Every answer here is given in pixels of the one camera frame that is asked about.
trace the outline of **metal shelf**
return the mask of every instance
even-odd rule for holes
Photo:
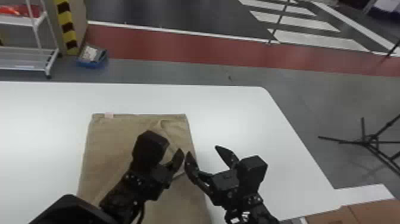
[[[33,70],[44,71],[47,78],[50,78],[50,69],[53,66],[55,59],[58,56],[59,49],[43,49],[40,42],[38,28],[46,19],[49,25],[51,35],[53,37],[54,46],[57,47],[57,41],[54,31],[47,15],[46,5],[44,0],[40,0],[43,12],[39,18],[34,18],[30,0],[25,0],[28,6],[29,17],[17,17],[13,15],[0,14],[0,24],[10,26],[31,27],[35,34],[37,48],[19,48],[19,47],[0,47],[0,69],[6,70]]]
[[[0,47],[0,69],[50,71],[57,49]]]
[[[0,14],[0,24],[13,26],[38,27],[47,17],[47,12],[42,12],[39,18],[19,17]]]

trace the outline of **red floor stripe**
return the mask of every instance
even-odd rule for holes
[[[400,58],[296,45],[90,25],[87,42],[111,58],[400,76]]]

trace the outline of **white table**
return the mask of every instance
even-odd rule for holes
[[[202,170],[226,170],[214,145],[258,154],[260,187],[278,219],[337,209],[334,189],[263,88],[0,82],[0,223],[23,224],[74,194],[93,113],[176,114],[189,119]],[[213,223],[223,209],[208,201]]]

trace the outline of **red object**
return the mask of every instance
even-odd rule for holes
[[[42,9],[38,5],[30,5],[32,16],[34,18],[40,17]],[[29,17],[29,10],[26,4],[22,5],[0,5],[0,14],[19,15]]]
[[[20,13],[15,10],[15,7],[7,5],[0,5],[0,14],[20,15]]]

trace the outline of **white tag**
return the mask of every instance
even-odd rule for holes
[[[96,55],[97,55],[97,49],[86,46],[82,58],[89,61],[93,61],[96,58]]]
[[[114,118],[114,113],[111,112],[106,112],[104,113],[105,118],[113,119]]]

